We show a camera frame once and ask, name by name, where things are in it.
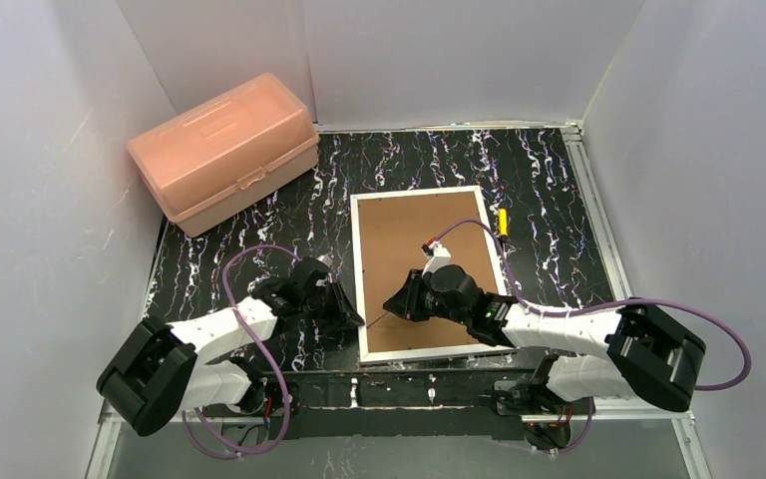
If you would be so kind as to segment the clear grey screwdriver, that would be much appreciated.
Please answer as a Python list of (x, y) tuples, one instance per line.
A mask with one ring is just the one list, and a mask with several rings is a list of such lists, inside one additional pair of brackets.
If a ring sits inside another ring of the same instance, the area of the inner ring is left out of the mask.
[(366, 328), (371, 328), (374, 324), (376, 324), (381, 319), (385, 318), (388, 315), (388, 312), (384, 312), (383, 314), (379, 315), (375, 319), (373, 319), (370, 323), (366, 324)]

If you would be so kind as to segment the white picture frame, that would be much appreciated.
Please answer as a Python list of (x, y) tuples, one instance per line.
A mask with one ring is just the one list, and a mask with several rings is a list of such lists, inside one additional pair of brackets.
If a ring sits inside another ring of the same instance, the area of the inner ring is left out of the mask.
[(391, 313), (366, 328), (385, 300), (404, 284), (411, 269), (423, 269), (421, 246), (447, 227), (442, 240), (477, 285), (507, 291), (497, 250), (483, 227), (492, 221), (478, 186), (356, 194), (350, 199), (356, 308), (365, 324), (358, 330), (362, 365), (504, 354), (471, 337), (453, 321), (410, 322)]

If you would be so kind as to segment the yellow handled screwdriver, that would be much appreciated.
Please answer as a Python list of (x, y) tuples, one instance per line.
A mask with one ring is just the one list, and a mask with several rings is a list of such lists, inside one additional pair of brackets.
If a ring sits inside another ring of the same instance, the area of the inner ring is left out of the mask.
[(498, 209), (498, 238), (501, 243), (505, 243), (509, 237), (509, 220), (506, 209)]

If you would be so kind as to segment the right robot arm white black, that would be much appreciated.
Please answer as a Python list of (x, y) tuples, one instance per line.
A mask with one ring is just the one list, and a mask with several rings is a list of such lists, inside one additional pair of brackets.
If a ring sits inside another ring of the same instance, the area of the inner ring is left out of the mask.
[(603, 396), (638, 397), (659, 409), (685, 412), (706, 350), (702, 339), (657, 306), (551, 316), (511, 295), (482, 290), (456, 264), (434, 272), (411, 270), (383, 308), (412, 322), (449, 319), (489, 346), (550, 349), (531, 376), (496, 395), (520, 410)]

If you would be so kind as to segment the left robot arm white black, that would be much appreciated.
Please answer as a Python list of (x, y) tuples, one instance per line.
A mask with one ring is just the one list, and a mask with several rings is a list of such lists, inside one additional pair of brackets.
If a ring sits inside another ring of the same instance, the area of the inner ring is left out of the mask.
[(302, 323), (328, 336), (365, 321), (328, 265), (306, 256), (286, 276), (268, 278), (235, 306), (190, 320), (142, 320), (96, 382), (97, 391), (141, 436), (183, 411), (225, 405), (267, 416), (282, 397), (274, 375), (232, 356)]

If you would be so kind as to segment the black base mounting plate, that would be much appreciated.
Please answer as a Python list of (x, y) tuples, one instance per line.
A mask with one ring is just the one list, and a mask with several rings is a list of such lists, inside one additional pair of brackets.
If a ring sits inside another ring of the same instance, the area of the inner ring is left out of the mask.
[(521, 441), (535, 426), (566, 438), (556, 415), (509, 415), (491, 396), (520, 369), (291, 372), (288, 440), (318, 437), (481, 436)]

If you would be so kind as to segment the translucent orange plastic box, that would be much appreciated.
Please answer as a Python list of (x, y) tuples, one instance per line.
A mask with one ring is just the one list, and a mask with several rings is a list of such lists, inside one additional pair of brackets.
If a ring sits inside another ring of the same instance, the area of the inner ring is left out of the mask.
[(195, 238), (317, 163), (306, 105), (262, 74), (127, 143), (168, 221)]

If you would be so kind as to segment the aluminium right side rail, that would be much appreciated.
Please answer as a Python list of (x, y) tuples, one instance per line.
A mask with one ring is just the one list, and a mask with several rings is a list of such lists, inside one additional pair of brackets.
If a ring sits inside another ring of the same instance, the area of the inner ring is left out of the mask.
[(585, 150), (582, 130), (576, 125), (565, 125), (560, 126), (559, 131), (612, 296), (614, 299), (627, 299), (633, 296), (633, 293)]

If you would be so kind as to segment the aluminium rail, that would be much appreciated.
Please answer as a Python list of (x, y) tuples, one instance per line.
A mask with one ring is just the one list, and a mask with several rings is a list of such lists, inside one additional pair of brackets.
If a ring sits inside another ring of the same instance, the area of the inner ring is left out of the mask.
[(633, 293), (585, 150), (582, 130), (576, 125), (565, 125), (560, 126), (559, 131), (612, 296), (614, 299), (627, 299), (633, 296)]
[(579, 445), (535, 452), (526, 440), (481, 436), (282, 439), (272, 451), (219, 459), (219, 444), (196, 423), (174, 420), (141, 438), (111, 410), (87, 474), (91, 478), (696, 478), (692, 418), (638, 400), (601, 399), (574, 408)]

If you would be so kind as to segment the aluminium front rail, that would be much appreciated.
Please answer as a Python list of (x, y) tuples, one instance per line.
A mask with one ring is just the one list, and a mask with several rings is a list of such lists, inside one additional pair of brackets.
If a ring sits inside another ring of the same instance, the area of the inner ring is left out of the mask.
[(579, 445), (535, 452), (526, 440), (481, 436), (282, 439), (272, 451), (219, 459), (219, 444), (196, 423), (174, 420), (141, 438), (111, 410), (87, 474), (91, 478), (696, 478), (692, 418), (638, 400), (601, 399), (574, 408)]

